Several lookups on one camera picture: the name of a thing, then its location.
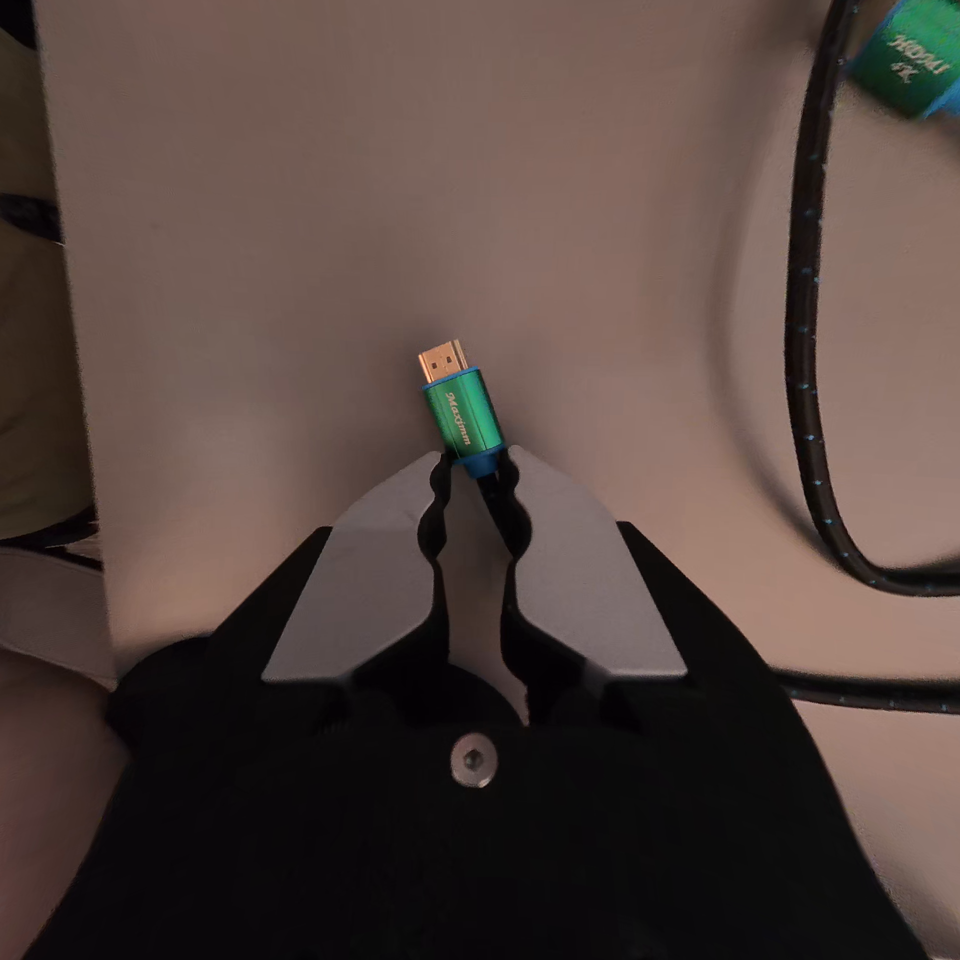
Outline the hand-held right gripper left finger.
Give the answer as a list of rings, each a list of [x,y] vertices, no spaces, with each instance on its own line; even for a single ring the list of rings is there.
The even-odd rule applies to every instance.
[[[446,466],[429,452],[353,502],[337,519],[261,678],[345,681],[426,623],[435,574],[419,539],[439,503]]]

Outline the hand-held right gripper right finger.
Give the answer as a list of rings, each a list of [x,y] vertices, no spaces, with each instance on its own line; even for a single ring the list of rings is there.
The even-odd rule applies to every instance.
[[[585,486],[518,445],[514,495],[531,526],[514,569],[519,615],[579,657],[592,681],[688,675],[614,516]]]

